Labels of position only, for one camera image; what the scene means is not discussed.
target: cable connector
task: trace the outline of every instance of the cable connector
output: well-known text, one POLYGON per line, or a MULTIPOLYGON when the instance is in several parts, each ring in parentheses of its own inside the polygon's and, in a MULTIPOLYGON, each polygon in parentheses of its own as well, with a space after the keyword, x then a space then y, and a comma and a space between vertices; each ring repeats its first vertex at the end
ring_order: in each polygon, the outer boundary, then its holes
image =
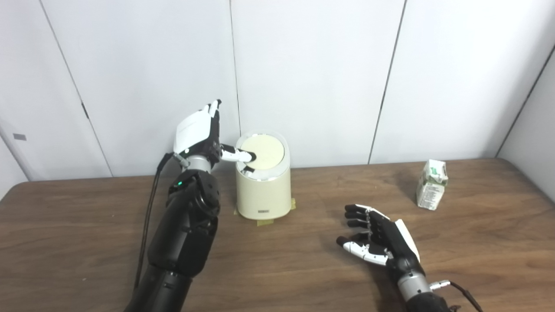
POLYGON ((439 289, 439 288, 443 288, 445 286, 449 286, 451 285, 451 282, 449 280, 440 280, 440 281, 436 281, 430 284, 430 289, 432 291, 439 289))

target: cream trash can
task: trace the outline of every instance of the cream trash can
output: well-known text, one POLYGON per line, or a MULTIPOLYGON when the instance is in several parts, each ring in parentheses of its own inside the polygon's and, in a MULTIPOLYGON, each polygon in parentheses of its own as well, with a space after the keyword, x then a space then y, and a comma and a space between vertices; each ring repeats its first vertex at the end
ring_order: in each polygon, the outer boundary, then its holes
POLYGON ((291 210, 291 159, 284 137, 266 130, 248 132, 236 147, 256 154, 253 162, 235 166, 239 213, 252 220, 286 215, 291 210))

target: white robotic hand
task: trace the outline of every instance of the white robotic hand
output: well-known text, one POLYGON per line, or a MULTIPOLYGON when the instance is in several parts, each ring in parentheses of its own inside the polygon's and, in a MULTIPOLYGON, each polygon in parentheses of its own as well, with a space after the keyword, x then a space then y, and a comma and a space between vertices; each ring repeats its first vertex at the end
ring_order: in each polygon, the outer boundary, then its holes
POLYGON ((207 104, 177 126, 174 155, 182 166, 187 167, 186 159, 191 156, 206 158, 211 167, 220 160, 252 162, 256 159, 254 153, 220 144, 220 104, 220 100, 207 104))
POLYGON ((378 210, 358 204, 345 206, 345 211, 345 217, 351 219, 347 221, 349 227, 360 227, 368 231, 358 233, 350 239, 340 236, 337 243, 343 249, 364 261, 385 266, 388 259, 396 256, 397 244, 404 243, 420 261, 418 249, 403 220, 392 222, 388 216, 378 210))

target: white fingertip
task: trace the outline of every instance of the white fingertip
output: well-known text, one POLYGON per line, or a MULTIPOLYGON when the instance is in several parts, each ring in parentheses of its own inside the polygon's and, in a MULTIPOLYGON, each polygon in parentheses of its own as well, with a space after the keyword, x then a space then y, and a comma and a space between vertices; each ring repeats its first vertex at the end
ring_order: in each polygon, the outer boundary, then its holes
POLYGON ((253 160, 253 157, 244 150, 234 149, 233 153, 228 152, 225 149, 221 150, 221 159, 226 162, 243 162, 248 163, 253 160))
POLYGON ((387 256, 371 254, 368 252, 368 247, 360 246, 353 241, 343 244, 343 249, 366 262, 371 262, 377 265, 385 265, 387 262, 387 256))
POLYGON ((210 111, 209 111, 210 116, 212 117, 216 116, 217 111, 218 111, 218 101, 215 100, 212 102, 212 105, 210 105, 210 111))
POLYGON ((416 257, 418 258, 418 262, 420 262, 420 254, 418 253, 418 249, 416 248, 415 241, 412 239, 411 233, 409 233, 407 226, 405 225, 405 222, 399 219, 395 221, 395 225, 397 226, 397 229, 399 229, 399 232, 401 232, 401 235, 405 239, 405 242, 407 243, 408 247, 412 250, 413 253, 415 253, 416 257))

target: panel seam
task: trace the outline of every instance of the panel seam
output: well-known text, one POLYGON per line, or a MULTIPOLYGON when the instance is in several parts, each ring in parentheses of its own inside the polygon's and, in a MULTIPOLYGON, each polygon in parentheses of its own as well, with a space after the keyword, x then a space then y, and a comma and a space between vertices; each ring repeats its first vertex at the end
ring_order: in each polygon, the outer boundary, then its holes
POLYGON ((104 149, 102 148, 102 145, 100 144, 100 140, 98 139, 97 132, 94 129, 93 123, 89 118, 89 115, 87 113, 87 109, 85 108, 85 104, 83 102, 83 98, 81 97, 81 93, 79 92, 79 88, 77 88, 77 84, 75 83, 75 79, 73 78, 73 74, 72 74, 71 70, 69 69, 69 64, 68 64, 68 62, 65 58, 65 54, 62 50, 62 46, 60 45, 58 37, 56 36, 56 32, 54 31, 54 27, 52 26, 52 23, 50 22, 50 18, 48 17, 48 14, 46 13, 46 8, 44 7, 44 3, 42 3, 42 0, 38 0, 38 2, 41 4, 42 12, 44 13, 44 16, 46 17, 46 21, 48 23, 48 26, 50 27, 50 31, 52 32, 52 36, 54 37, 54 40, 56 41, 56 45, 58 46, 58 50, 60 51, 60 54, 62 55, 62 59, 64 60, 65 68, 67 69, 69 77, 71 78, 71 81, 73 83, 73 87, 75 88, 75 92, 77 93, 77 96, 79 97, 79 102, 80 102, 79 105, 81 105, 81 107, 83 108, 83 110, 85 112, 85 116, 89 120, 90 128, 93 130, 93 134, 94 134, 95 139, 97 140, 97 144, 98 144, 98 147, 100 148, 100 152, 102 153, 102 157, 104 158, 104 161, 106 162, 106 167, 108 167, 108 171, 110 172, 110 175, 112 177, 114 177, 114 174, 112 173, 112 169, 110 168, 110 164, 108 163, 108 159, 106 158, 106 154, 104 152, 104 149))
POLYGON ((229 0, 229 20, 231 22, 231 46, 233 49, 233 72, 235 73, 235 96, 237 99, 237 118, 239 120, 239 137, 243 135, 241 128, 241 109, 239 107, 239 84, 237 82, 237 61, 235 59, 235 34, 233 32, 233 13, 231 12, 231 0, 229 0))
POLYGON ((382 110, 384 108, 384 100, 387 92, 387 86, 389 85, 389 77, 391 75, 391 68, 393 67, 393 60, 395 59, 395 52, 397 51, 397 43, 399 41, 399 34, 401 33, 401 26, 403 25, 403 17, 405 16, 405 8, 407 7, 407 1, 403 3, 403 10, 401 11, 401 18, 399 19, 399 27, 397 29, 397 36, 395 37, 395 44, 393 45, 393 52, 391 53, 391 61, 389 63, 389 69, 387 70, 387 78, 385 80, 384 93, 382 95, 382 100, 380 103, 380 111, 378 112, 378 118, 376 120, 376 128, 374 129, 374 137, 372 138, 372 145, 370 146, 370 154, 368 155, 368 163, 370 164, 370 159, 372 158, 372 152, 374 151, 374 143, 376 142, 376 134, 378 132, 378 126, 380 125, 380 118, 382 110))
POLYGON ((501 152, 501 149, 503 149, 503 146, 505 145, 505 142, 507 141, 507 139, 509 138, 509 135, 511 134, 511 131, 513 131, 514 125, 517 123, 517 119, 518 117, 520 117, 522 111, 524 110, 524 106, 526 106, 526 104, 528 103, 528 100, 530 99, 530 96, 532 95, 532 92, 534 91, 534 89, 536 88, 536 84, 539 81, 539 78, 542 76, 543 74, 543 70, 546 68, 547 63, 549 63, 549 60, 551 59, 551 56, 553 56, 553 51, 555 51, 555 44, 553 45, 553 47, 551 48, 551 52, 549 53, 549 55, 547 56, 546 61, 543 64, 542 69, 539 71, 538 77, 536 77, 536 80, 534 81, 534 84, 532 85, 532 87, 530 88, 530 91, 528 92, 528 95, 526 96, 526 99, 524 99, 524 102, 522 103, 520 109, 518 110, 517 115, 515 116, 511 127, 509 128, 509 130, 507 131, 507 134, 505 135, 505 138, 503 139, 503 142, 501 142, 501 145, 499 146, 499 149, 497 150, 497 153, 495 154, 495 157, 498 158, 499 154, 501 152))

